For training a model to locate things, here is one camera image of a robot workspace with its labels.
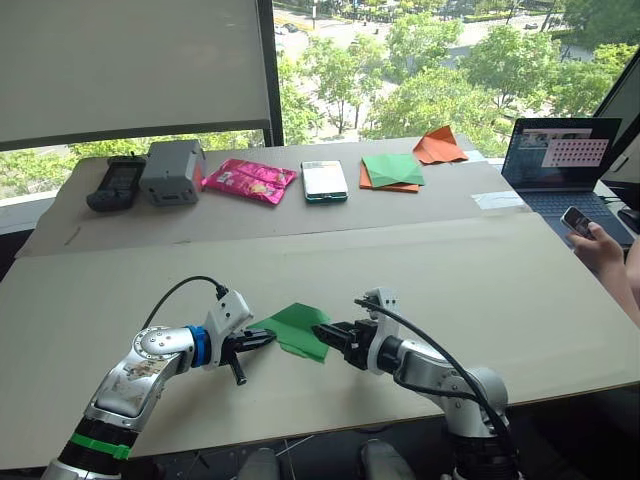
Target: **gray box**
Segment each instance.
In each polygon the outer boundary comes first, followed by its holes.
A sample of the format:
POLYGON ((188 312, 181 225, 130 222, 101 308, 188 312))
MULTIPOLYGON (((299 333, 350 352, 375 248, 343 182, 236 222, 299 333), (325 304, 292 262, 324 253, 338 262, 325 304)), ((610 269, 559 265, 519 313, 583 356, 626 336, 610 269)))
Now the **gray box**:
POLYGON ((140 190, 157 207, 196 203, 205 172, 198 140, 154 142, 140 177, 140 190))

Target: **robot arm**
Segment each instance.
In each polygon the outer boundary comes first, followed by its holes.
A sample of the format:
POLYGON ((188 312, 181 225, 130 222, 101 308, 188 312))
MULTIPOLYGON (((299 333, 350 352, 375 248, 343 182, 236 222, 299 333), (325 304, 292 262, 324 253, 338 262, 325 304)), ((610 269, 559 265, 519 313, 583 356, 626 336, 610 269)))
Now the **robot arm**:
POLYGON ((190 368, 230 365, 236 383, 247 379, 236 353, 271 342, 268 330, 235 332, 251 311, 231 290, 209 311, 204 326, 150 327, 139 332, 129 353, 105 376, 46 480, 119 479, 138 434, 151 416, 165 382, 190 368))
MULTIPOLYGON (((389 289, 367 292, 365 299, 399 313, 397 298, 389 289)), ((399 324, 389 316, 374 310, 369 315, 369 319, 353 324, 317 325, 313 331, 319 340, 341 351, 351 365, 378 375, 390 373, 397 384, 442 409, 454 447, 453 478, 520 478, 514 452, 506 451, 489 412, 476 401, 476 392, 460 372, 432 346, 399 338, 399 324)), ((465 372, 506 430, 508 397, 500 376, 488 368, 465 372)))

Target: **green origami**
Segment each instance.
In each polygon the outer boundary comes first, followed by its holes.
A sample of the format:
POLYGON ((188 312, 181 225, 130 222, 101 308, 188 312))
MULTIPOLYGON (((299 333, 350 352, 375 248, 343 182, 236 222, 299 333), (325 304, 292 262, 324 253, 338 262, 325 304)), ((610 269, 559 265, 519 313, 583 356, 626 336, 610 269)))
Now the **green origami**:
POLYGON ((330 323, 331 319, 317 308, 294 303, 250 328, 268 328, 276 334, 280 348, 304 358, 324 363, 329 346, 316 338, 313 325, 330 323))
POLYGON ((371 185, 384 187, 393 183, 424 185, 424 177, 417 160, 410 153, 362 157, 371 185))

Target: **blue ring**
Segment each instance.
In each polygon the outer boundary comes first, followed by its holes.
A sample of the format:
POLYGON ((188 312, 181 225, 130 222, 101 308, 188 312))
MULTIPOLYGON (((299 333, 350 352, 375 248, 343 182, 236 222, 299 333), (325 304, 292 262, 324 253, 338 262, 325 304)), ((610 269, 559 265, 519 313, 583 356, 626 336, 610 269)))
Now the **blue ring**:
POLYGON ((205 342, 207 338, 207 332, 205 331, 204 327, 194 327, 193 325, 187 325, 187 328, 191 331, 193 342, 195 343, 196 347, 191 366, 193 368, 197 368, 204 364, 204 352, 206 350, 205 342))

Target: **pink package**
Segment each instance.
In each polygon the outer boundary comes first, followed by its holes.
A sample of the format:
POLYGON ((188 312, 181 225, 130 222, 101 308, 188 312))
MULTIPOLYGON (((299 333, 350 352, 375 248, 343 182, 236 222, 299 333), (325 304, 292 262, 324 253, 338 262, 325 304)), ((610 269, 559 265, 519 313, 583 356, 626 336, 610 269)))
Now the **pink package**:
POLYGON ((277 205, 297 176, 286 168, 229 158, 202 181, 202 186, 277 205))

